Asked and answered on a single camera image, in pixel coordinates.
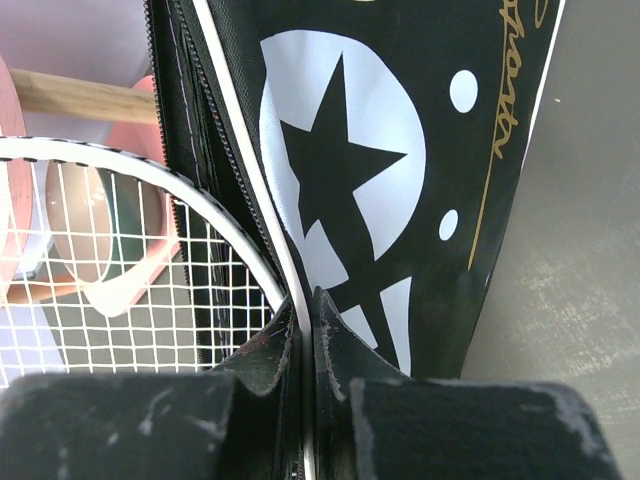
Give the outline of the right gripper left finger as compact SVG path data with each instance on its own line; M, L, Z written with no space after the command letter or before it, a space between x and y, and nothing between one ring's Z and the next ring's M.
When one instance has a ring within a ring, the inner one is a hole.
M285 301L205 372L20 378L1 397L1 475L299 479L299 340Z

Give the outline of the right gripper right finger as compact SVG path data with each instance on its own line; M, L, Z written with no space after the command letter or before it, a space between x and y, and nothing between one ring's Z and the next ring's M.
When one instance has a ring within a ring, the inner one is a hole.
M312 297L320 479L617 479L594 412L557 383L415 380Z

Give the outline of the badminton racket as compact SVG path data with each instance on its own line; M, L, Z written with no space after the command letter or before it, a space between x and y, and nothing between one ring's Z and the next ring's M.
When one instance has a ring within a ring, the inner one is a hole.
M45 373L204 371L283 299L251 236L161 162L2 138L3 387Z

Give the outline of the black racket bag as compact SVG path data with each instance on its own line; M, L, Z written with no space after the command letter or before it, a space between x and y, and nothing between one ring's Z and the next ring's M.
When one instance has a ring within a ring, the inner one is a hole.
M168 164L248 231L302 333L320 460L321 292L365 350L456 378L529 148L561 1L149 1Z

